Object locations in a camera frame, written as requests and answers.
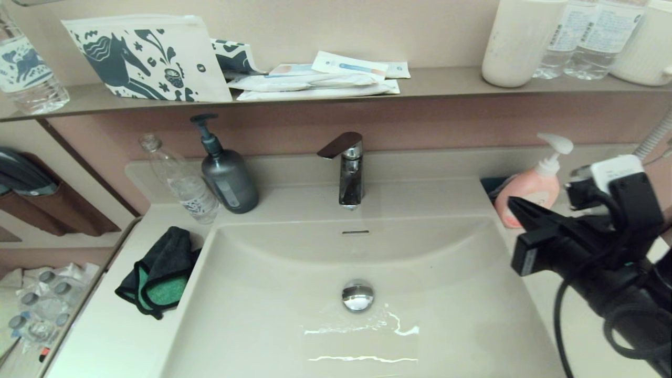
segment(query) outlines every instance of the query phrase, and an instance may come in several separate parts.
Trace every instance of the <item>soap dispenser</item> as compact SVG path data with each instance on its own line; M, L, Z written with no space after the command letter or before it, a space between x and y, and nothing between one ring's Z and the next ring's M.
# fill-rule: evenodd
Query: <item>soap dispenser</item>
M208 130L208 120L217 114L199 114L191 117L201 132L201 143L208 152L201 169L219 201L234 214L243 214L259 203L259 193L245 166L241 154L223 149L219 139Z
M497 196L495 210L497 210L504 226L508 228L522 227L515 215L509 210L509 197L522 197L550 209L560 193L560 183L557 176L558 170L560 170L558 157L572 152L574 144L569 139L554 134L538 133L537 137L548 142L555 152L551 157L540 160L536 167L528 169L512 179Z

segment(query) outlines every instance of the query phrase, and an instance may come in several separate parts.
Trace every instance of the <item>white cup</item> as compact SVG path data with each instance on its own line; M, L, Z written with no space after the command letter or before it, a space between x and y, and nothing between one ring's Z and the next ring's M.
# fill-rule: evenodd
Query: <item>white cup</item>
M651 86L672 81L672 1L651 0L639 28L616 58L611 74Z

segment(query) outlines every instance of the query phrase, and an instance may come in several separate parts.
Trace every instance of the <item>white pump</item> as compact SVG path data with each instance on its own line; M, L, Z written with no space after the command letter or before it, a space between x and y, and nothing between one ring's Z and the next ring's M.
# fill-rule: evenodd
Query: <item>white pump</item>
M572 141L567 138L555 134L538 133L537 137L548 142L548 144L551 145L553 149L555 149L555 153L553 153L553 156L551 157L539 160L539 163L534 168L534 170L540 176L555 176L558 173L558 170L560 170L558 157L560 157L561 154L568 155L570 152L572 152L574 149L574 143L572 143Z

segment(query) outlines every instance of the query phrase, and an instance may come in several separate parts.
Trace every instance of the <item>faucet handle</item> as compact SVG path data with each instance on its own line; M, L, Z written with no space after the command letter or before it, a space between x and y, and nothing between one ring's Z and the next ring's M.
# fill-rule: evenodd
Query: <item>faucet handle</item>
M325 148L321 149L317 155L325 159L333 159L338 155L342 155L348 160L356 160L362 157L363 152L362 134L349 131L339 135L326 145Z

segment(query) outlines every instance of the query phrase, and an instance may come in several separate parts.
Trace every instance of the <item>chrome faucet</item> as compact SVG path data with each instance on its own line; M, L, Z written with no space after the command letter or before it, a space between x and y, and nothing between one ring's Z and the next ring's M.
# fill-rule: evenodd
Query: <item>chrome faucet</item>
M341 184L338 203L348 210L355 210L362 203L364 183L362 182L362 157L364 145L360 133L343 133L331 141L317 155L325 159L341 156Z

